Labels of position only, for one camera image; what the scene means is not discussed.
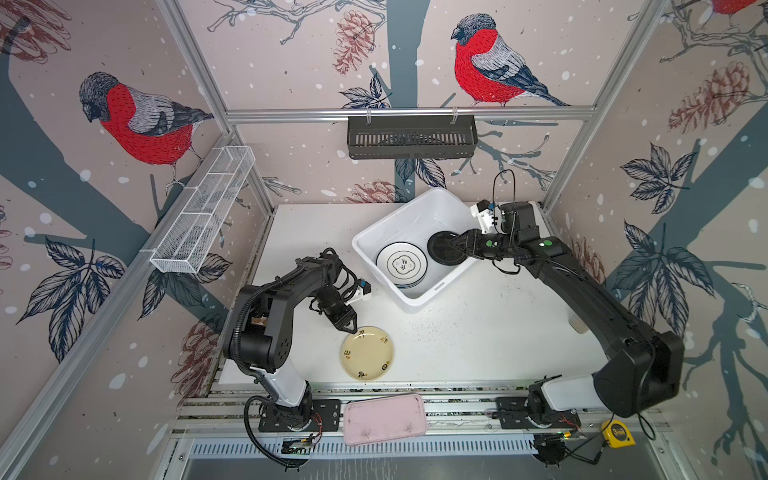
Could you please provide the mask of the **white plate black rim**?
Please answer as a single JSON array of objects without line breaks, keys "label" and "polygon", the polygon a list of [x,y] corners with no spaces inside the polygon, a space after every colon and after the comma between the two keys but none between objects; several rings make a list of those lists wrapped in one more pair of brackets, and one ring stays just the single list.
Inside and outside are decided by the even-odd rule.
[{"label": "white plate black rim", "polygon": [[417,245],[394,242],[378,253],[376,266],[396,287],[406,289],[418,285],[426,276],[428,259]]}]

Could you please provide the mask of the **yellow plate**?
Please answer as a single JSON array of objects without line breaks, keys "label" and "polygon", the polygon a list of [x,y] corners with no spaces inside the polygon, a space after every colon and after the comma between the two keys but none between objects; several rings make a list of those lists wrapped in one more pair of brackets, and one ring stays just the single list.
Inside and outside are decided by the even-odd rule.
[{"label": "yellow plate", "polygon": [[394,353],[394,342],[387,332],[378,327],[364,326],[344,340],[341,365],[353,380],[371,382],[389,371]]}]

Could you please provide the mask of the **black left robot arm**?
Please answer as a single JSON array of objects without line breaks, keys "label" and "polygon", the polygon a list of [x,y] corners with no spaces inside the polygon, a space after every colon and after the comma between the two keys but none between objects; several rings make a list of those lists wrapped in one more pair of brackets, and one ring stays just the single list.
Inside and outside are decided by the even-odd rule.
[{"label": "black left robot arm", "polygon": [[312,394],[289,360],[294,310],[309,299],[311,311],[336,330],[354,334],[357,313],[351,304],[368,297],[372,287],[331,247],[295,263],[293,270],[269,283],[240,289],[222,329],[221,345],[225,358],[264,388],[268,406],[304,424],[312,415]]}]

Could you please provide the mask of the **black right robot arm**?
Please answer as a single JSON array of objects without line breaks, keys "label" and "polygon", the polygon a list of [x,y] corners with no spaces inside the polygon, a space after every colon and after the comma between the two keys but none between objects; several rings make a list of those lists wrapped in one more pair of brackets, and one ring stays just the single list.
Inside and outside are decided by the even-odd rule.
[{"label": "black right robot arm", "polygon": [[604,408],[629,418],[676,397],[684,346],[624,307],[579,264],[560,239],[543,237],[531,204],[482,200],[470,209],[476,228],[452,238],[461,254],[491,262],[510,259],[565,301],[593,333],[607,358],[592,374],[543,379],[529,386],[531,417],[544,412]]}]

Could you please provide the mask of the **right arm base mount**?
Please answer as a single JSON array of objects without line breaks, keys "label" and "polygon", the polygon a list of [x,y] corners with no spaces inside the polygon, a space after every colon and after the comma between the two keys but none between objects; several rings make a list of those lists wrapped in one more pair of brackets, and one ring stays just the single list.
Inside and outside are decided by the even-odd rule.
[{"label": "right arm base mount", "polygon": [[498,420],[504,430],[580,430],[581,421],[576,410],[554,410],[547,403],[542,389],[546,381],[544,378],[531,384],[526,397],[497,397],[491,417]]}]

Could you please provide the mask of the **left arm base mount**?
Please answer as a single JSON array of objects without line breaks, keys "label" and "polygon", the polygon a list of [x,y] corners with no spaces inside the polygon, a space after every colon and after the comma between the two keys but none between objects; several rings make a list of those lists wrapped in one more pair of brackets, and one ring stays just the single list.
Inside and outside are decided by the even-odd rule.
[{"label": "left arm base mount", "polygon": [[268,402],[259,410],[260,433],[337,432],[341,420],[341,401],[312,397],[307,390],[295,407]]}]

